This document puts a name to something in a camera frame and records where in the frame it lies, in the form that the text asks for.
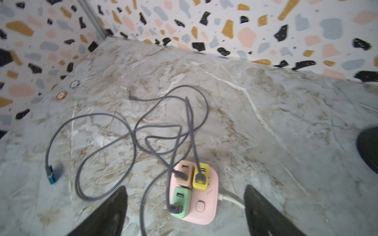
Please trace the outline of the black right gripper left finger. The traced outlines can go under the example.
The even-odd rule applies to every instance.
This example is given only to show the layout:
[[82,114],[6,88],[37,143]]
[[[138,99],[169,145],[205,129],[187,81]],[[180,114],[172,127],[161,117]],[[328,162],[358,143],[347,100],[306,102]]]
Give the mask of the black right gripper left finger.
[[120,236],[123,231],[128,195],[125,186],[119,187],[70,236]]

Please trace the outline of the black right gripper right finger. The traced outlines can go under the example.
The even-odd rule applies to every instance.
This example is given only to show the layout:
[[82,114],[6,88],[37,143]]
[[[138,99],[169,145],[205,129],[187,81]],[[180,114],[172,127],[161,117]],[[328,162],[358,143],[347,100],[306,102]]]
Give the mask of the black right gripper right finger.
[[247,224],[252,236],[305,235],[252,185],[246,186],[244,203]]

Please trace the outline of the blue mp3 player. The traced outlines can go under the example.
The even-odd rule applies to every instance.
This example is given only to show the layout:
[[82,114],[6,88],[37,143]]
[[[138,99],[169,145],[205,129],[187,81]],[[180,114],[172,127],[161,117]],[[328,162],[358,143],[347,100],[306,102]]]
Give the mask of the blue mp3 player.
[[50,184],[54,184],[56,182],[54,172],[52,165],[50,166],[45,166],[45,171],[46,171],[46,176]]

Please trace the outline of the green USB charger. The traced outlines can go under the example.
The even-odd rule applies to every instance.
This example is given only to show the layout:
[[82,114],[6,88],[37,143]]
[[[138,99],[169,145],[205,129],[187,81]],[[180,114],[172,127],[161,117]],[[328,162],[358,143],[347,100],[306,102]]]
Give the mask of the green USB charger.
[[173,197],[171,198],[171,214],[177,218],[188,216],[191,207],[192,191],[185,187],[174,188]]

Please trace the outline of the yellow USB charger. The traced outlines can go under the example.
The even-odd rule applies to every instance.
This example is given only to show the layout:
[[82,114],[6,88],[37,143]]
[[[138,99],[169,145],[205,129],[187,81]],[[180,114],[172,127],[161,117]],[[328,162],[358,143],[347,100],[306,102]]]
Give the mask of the yellow USB charger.
[[209,186],[210,166],[199,163],[195,166],[192,186],[195,190],[205,192]]

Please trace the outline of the pink USB charger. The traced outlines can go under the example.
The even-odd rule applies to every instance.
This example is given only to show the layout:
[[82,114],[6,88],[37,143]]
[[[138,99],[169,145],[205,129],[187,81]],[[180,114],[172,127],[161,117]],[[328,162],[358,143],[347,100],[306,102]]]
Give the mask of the pink USB charger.
[[194,164],[187,160],[182,160],[176,165],[175,169],[180,172],[176,178],[176,184],[181,187],[192,188]]

